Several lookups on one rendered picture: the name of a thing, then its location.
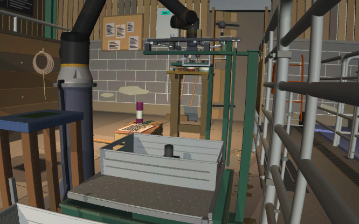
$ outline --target striped cylinder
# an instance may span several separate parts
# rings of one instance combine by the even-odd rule
[[[136,103],[136,122],[142,123],[143,122],[143,102]]]

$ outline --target floor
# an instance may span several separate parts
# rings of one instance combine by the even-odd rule
[[[110,113],[110,112],[101,112],[94,111],[93,113],[93,130],[94,138],[103,139],[103,140],[114,140],[114,131],[118,128],[123,127],[129,122],[135,121],[135,114],[121,114],[121,113]],[[163,135],[169,135],[169,121],[165,119],[164,116],[156,115],[144,115],[144,120],[153,120],[165,122],[163,126]],[[199,124],[198,122],[181,122],[187,124]],[[234,213],[236,211],[236,200],[237,200],[237,189],[238,189],[238,178],[239,178],[239,168],[240,168],[240,155],[241,155],[241,144],[242,144],[242,135],[243,135],[243,122],[234,121],[233,122],[233,131],[232,131],[232,143],[231,143],[231,156],[230,156],[230,166],[229,169],[234,170],[233,177],[233,188],[232,188],[232,197],[230,212]],[[301,134],[291,128],[291,137],[300,145],[301,143]],[[180,133],[180,137],[185,138],[199,138],[199,134],[192,133]],[[222,120],[212,120],[211,121],[211,139],[220,141],[222,138]],[[327,146],[330,151],[336,154],[339,158],[343,159],[344,162],[359,173],[359,163],[355,160],[345,160],[344,156],[346,155],[341,149],[330,147],[330,142],[324,138],[319,133],[315,134],[315,138],[318,141],[323,142],[322,144]],[[58,161],[61,160],[60,156],[60,141],[59,141],[59,130],[56,130],[56,140],[57,140],[57,155]],[[12,166],[19,165],[23,163],[22,157],[22,144],[21,139],[18,134],[13,134],[10,136],[10,149],[11,149],[11,162]],[[40,158],[44,158],[44,143],[43,135],[38,135],[39,141],[39,153]],[[99,148],[104,146],[102,143],[94,143],[94,159],[95,159],[95,172],[100,172],[100,154]],[[327,157],[325,157],[317,148],[313,148],[312,161],[318,167],[318,169],[323,173],[327,180],[332,184],[334,189],[337,190],[338,194],[343,198],[343,200],[348,204],[351,210],[359,217],[359,187],[355,185],[344,173],[342,173]],[[62,178],[61,174],[61,165],[58,166],[59,170],[59,181]],[[289,155],[289,161],[286,165],[286,175],[285,175],[285,185],[288,191],[288,195],[292,200],[295,189],[295,180],[296,180],[296,170],[297,166],[291,159]],[[17,192],[19,202],[28,205],[27,200],[27,191],[26,191],[26,182],[25,182],[25,173],[22,171],[13,170],[13,176],[16,178]],[[45,208],[49,209],[49,194],[47,192],[47,182],[46,182],[46,172],[42,173],[42,182],[43,182],[43,192],[44,192],[44,201]],[[252,153],[251,163],[250,163],[250,176],[248,178],[248,190],[246,198],[246,210],[245,210],[245,220],[244,223],[259,223],[260,211],[261,211],[261,201],[263,197],[263,192],[260,186],[259,173],[257,166],[256,155]],[[282,215],[279,214],[278,223],[284,223]],[[313,191],[310,187],[307,187],[307,194],[305,198],[305,205],[303,209],[303,215],[301,223],[330,223],[327,215],[316,199]]]

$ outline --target green beam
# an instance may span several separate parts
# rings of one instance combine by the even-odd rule
[[[56,24],[57,0],[45,0],[45,22]],[[55,39],[56,29],[45,26],[45,37]]]
[[[236,53],[237,49],[233,49],[233,66],[232,66],[232,93],[231,93],[231,110],[230,110],[230,128],[228,133],[228,147],[227,147],[227,166],[230,164],[230,154],[231,154],[231,142],[232,142],[232,127],[233,127],[233,108],[234,108],[234,84],[236,83]]]
[[[207,124],[206,124],[207,140],[211,139],[212,99],[213,99],[213,67],[210,67],[209,75],[208,75],[208,102],[207,102]]]
[[[232,52],[232,42],[227,42],[227,49]],[[230,103],[230,91],[231,91],[231,71],[232,71],[232,55],[226,57],[226,70],[225,70],[225,82],[224,82],[224,103],[223,103],[223,126],[222,126],[222,141],[223,145],[223,159],[226,161],[230,159],[230,154],[226,153],[227,138],[228,138],[228,115],[229,115],[229,103]]]
[[[254,108],[256,105],[258,51],[248,50],[246,103],[244,110],[242,156],[240,160],[236,222],[243,223],[246,205],[248,173],[251,161]]]
[[[232,51],[143,51],[143,54],[150,55],[150,54],[199,54],[199,55],[230,55],[233,56]],[[237,52],[237,55],[248,55],[248,52]]]

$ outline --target orange metal frame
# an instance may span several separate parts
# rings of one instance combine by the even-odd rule
[[[294,64],[290,64],[290,66],[301,66],[302,67],[302,82],[304,81],[304,58],[303,58],[303,54],[302,54],[302,64],[300,65],[294,65]],[[273,79],[272,82],[275,81],[275,63],[273,66]],[[302,112],[303,112],[303,95],[301,95],[301,100],[300,101],[293,101],[293,103],[300,103],[300,121],[302,121]]]

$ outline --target gray brick wall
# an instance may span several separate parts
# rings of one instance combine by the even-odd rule
[[[304,79],[306,82],[308,79],[308,61],[309,61],[309,40],[305,39],[297,39],[291,43],[290,49],[292,51],[292,58],[289,60],[289,63],[292,65],[299,65],[302,62],[301,55],[303,54],[304,58]],[[332,41],[332,40],[324,40],[322,46],[322,60],[336,57],[339,55],[345,55],[350,52],[358,51],[359,43],[354,41]],[[267,81],[267,65],[265,69],[265,77],[264,81]],[[358,71],[358,60],[352,60],[348,66],[348,76],[355,76],[356,71]],[[341,62],[333,61],[327,64],[322,64],[321,66],[321,77],[340,77],[341,74]],[[301,66],[289,66],[288,71],[288,81],[301,81]],[[266,91],[264,91],[263,96],[263,104],[265,103]],[[305,111],[305,99],[306,96],[303,96],[303,111]],[[293,101],[300,101],[301,95],[293,94]],[[322,104],[326,104],[331,107],[337,108],[337,102],[318,99],[318,106]],[[270,111],[272,111],[273,105],[273,94],[270,95]],[[300,113],[300,103],[293,103],[293,112],[296,114]],[[317,115],[325,115],[325,116],[334,116],[322,110],[317,110]]]
[[[166,51],[166,47],[153,47],[153,51]],[[178,60],[170,56],[170,63]],[[143,55],[142,51],[101,51],[101,41],[91,41],[90,70],[97,87],[93,88],[93,101],[169,105],[166,101],[167,55]],[[192,98],[195,76],[187,76],[184,81],[182,106],[189,106]],[[125,95],[121,87],[138,86],[148,90],[147,94]],[[192,106],[201,106],[202,80],[197,79]]]

